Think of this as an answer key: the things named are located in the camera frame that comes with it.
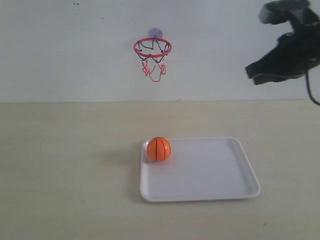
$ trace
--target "basketball hoop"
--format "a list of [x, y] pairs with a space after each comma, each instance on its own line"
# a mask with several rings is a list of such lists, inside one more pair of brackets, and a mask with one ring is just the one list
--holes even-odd
[[[171, 43], [155, 35], [154, 37], [143, 38], [137, 41], [133, 49], [141, 59], [144, 75], [150, 77], [154, 83], [160, 82], [161, 76], [166, 74], [165, 60], [171, 52]], [[152, 74], [156, 74], [157, 70], [159, 71], [159, 78], [155, 80]]]

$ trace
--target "table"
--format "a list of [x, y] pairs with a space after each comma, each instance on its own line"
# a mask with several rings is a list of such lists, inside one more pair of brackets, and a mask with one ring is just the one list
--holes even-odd
[[[309, 101], [0, 104], [0, 239], [320, 237], [320, 108]], [[142, 143], [237, 138], [249, 200], [148, 203]]]

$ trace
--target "orange ball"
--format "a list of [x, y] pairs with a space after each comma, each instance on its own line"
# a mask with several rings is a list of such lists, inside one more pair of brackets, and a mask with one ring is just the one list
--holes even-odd
[[158, 136], [149, 141], [146, 151], [152, 160], [163, 162], [171, 154], [171, 144], [164, 137]]

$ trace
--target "white tray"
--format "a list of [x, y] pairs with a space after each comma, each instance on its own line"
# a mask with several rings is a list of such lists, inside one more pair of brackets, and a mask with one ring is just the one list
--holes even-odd
[[140, 193], [149, 202], [254, 198], [261, 187], [241, 143], [232, 137], [169, 138], [171, 156], [141, 151]]

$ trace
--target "red rim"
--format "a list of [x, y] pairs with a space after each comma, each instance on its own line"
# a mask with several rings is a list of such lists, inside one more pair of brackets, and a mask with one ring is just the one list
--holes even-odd
[[[152, 55], [152, 54], [142, 53], [142, 52], [140, 52], [140, 51], [136, 48], [138, 44], [143, 43], [143, 42], [146, 42], [146, 41], [151, 41], [151, 40], [158, 40], [158, 41], [164, 42], [164, 43], [166, 43], [166, 44], [169, 44], [169, 50], [166, 51], [166, 52], [164, 52], [164, 53]], [[143, 57], [146, 57], [146, 58], [160, 58], [160, 57], [163, 57], [163, 56], [165, 56], [165, 55], [168, 55], [168, 54], [171, 52], [172, 44], [171, 44], [168, 40], [165, 40], [165, 39], [163, 39], [163, 38], [147, 37], [147, 38], [143, 38], [143, 39], [137, 41], [137, 42], [133, 45], [133, 49], [134, 49], [134, 51], [135, 51], [138, 55], [140, 55], [140, 56], [143, 56]]]

